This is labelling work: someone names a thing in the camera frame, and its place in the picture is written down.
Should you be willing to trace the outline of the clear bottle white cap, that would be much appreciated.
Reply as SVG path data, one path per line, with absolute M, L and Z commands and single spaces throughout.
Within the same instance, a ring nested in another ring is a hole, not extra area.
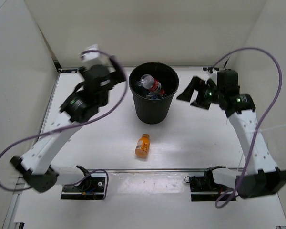
M 163 99 L 165 98 L 164 94 L 152 94 L 152 93 L 148 93 L 146 96 L 147 99 L 150 100 L 159 100 L 159 99 Z

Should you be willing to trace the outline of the clear bottle red label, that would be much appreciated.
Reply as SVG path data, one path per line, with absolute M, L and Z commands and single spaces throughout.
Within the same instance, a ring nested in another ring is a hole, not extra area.
M 147 89 L 152 94 L 156 94 L 156 95 L 165 94 L 165 90 L 162 87 L 161 83 L 149 74 L 143 75 L 138 81 L 138 85 Z

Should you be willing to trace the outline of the orange juice bottle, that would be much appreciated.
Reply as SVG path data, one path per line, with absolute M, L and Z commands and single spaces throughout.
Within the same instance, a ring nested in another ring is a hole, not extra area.
M 146 159 L 149 153 L 150 148 L 150 136 L 148 134 L 143 134 L 142 137 L 138 140 L 135 154 L 138 158 Z

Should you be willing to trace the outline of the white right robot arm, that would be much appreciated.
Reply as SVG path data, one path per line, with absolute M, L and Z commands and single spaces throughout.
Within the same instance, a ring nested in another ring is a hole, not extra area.
M 236 132 L 245 165 L 241 174 L 221 166 L 208 168 L 204 173 L 206 188 L 234 188 L 242 199 L 276 194 L 286 184 L 286 170 L 279 169 L 259 132 L 252 97 L 240 93 L 236 71 L 212 69 L 208 75 L 207 80 L 194 76 L 177 99 L 205 110 L 211 104 L 219 105 Z

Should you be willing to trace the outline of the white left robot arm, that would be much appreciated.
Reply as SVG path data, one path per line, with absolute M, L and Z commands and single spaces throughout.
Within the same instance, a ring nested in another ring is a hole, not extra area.
M 114 67 L 113 72 L 102 64 L 78 69 L 84 80 L 75 86 L 60 106 L 60 113 L 50 131 L 29 151 L 11 159 L 11 164 L 35 191 L 43 193 L 54 185 L 75 186 L 80 191 L 90 187 L 90 173 L 84 168 L 58 167 L 51 162 L 77 131 L 93 122 L 92 117 L 98 113 L 99 108 L 108 104 L 109 91 L 127 80 L 117 61 L 113 57 L 109 60 Z

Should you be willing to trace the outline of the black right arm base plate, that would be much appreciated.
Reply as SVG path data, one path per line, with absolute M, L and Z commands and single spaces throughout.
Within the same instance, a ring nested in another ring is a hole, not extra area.
M 209 186 L 204 176 L 186 176 L 184 182 L 190 186 L 192 202 L 215 202 L 225 191 L 232 191 L 224 185 Z

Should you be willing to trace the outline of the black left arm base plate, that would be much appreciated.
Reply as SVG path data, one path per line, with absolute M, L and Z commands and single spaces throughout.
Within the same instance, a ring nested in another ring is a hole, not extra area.
M 96 172 L 78 185 L 63 186 L 61 200 L 105 200 L 107 180 L 106 173 Z

